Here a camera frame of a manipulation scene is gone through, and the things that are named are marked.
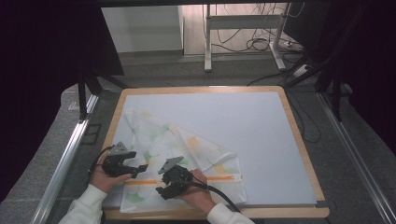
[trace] white wall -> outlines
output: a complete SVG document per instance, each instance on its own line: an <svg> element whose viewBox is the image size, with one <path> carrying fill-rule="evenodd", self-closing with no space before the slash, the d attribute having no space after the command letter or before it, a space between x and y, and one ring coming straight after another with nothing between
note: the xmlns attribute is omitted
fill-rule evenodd
<svg viewBox="0 0 396 224"><path fill-rule="evenodd" d="M182 8L102 8L117 52L183 49Z"/></svg>

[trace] wooden board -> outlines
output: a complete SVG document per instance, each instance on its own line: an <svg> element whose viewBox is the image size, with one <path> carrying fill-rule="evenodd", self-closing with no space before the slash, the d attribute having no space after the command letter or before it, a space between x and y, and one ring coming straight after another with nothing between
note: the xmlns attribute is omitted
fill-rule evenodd
<svg viewBox="0 0 396 224"><path fill-rule="evenodd" d="M276 92L279 95L281 104L283 105L287 120L289 122L292 136L294 137L295 143L298 147L298 151L301 155L301 160L304 163L304 168L309 182L315 193L317 202L324 202L324 196L320 189L320 185L315 175L315 171L312 167L309 156L306 152L304 142L300 136L298 127L291 113L288 100L285 93L280 87L185 87L185 88L153 88L153 89L133 89L125 90L120 97L119 104L116 108L113 120L110 124L110 128L106 137L104 147L111 146L114 141L115 133L120 121L122 109L124 103L129 95L150 95L150 94L187 94L187 93L236 93L236 92ZM329 215L328 207L318 208L315 204L305 205L274 205L271 204L259 205L254 203L249 207L242 209L244 214L248 217L326 217ZM183 214L173 214L172 212L167 213L144 213L144 214L122 214L118 209L108 209L106 216L115 219L130 219L130 218L143 218L143 219L202 219L202 214L192 211Z"/></svg>

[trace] metal rail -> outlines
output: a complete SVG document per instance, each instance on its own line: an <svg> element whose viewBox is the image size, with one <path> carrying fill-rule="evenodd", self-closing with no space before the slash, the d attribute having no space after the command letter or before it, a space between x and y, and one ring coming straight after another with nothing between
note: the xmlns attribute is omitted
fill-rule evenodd
<svg viewBox="0 0 396 224"><path fill-rule="evenodd" d="M345 129L342 122L339 122L335 115L332 113L332 103L330 102L326 93L319 92L318 98L322 102L322 105L330 118L332 126L340 137L341 142L346 149L346 152L355 166L364 187L366 187L370 197L372 198L379 214L384 219L384 223L392 224L396 223L396 216L390 207L387 197L382 192L382 189L376 183L373 175L370 173L369 168L363 161L361 154L353 144L352 139L349 137L347 130Z"/></svg>
<svg viewBox="0 0 396 224"><path fill-rule="evenodd" d="M43 197L41 198L40 204L35 210L35 214L31 220L31 223L45 223L47 221L48 216L50 215L50 210L52 209L53 204L56 201L58 193L64 183L64 179L69 170L70 164L73 161L73 158L78 149L78 145L82 139L82 135L87 128L88 122L90 120L92 111L96 105L98 100L97 96L92 95L87 103L87 112L88 116L81 123L78 123L75 130L70 137L70 140L64 150L64 154L62 155L58 166L47 186L46 191L44 192Z"/></svg>

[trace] hand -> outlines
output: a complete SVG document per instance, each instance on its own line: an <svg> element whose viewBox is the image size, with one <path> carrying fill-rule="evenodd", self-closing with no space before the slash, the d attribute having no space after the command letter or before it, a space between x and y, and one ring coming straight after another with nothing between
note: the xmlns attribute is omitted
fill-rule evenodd
<svg viewBox="0 0 396 224"><path fill-rule="evenodd" d="M207 184L206 176L200 170L195 169L192 170L191 173L193 176L195 176L195 178ZM195 178L192 180L192 182L201 184ZM215 202L213 202L212 196L210 196L208 190L196 187L189 187L187 191L178 198L189 204L191 207L201 210L203 213L205 213L205 215L208 215L212 208L216 205Z"/></svg>
<svg viewBox="0 0 396 224"><path fill-rule="evenodd" d="M103 161L105 160L106 156L102 156L99 159L98 164L96 165L95 169L93 170L93 174L90 180L90 184L97 187L99 190L103 191L104 193L109 193L111 189L114 188L117 184L132 177L131 174L128 175L119 175L117 177L108 176L105 171L102 169Z"/></svg>

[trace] white board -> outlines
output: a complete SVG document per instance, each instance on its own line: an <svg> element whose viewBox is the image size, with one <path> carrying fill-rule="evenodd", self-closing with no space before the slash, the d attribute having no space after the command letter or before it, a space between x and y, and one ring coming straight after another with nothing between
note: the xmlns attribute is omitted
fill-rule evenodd
<svg viewBox="0 0 396 224"><path fill-rule="evenodd" d="M316 204L316 197L277 92L129 95L135 107L237 153L246 205ZM113 144L131 145L120 117Z"/></svg>

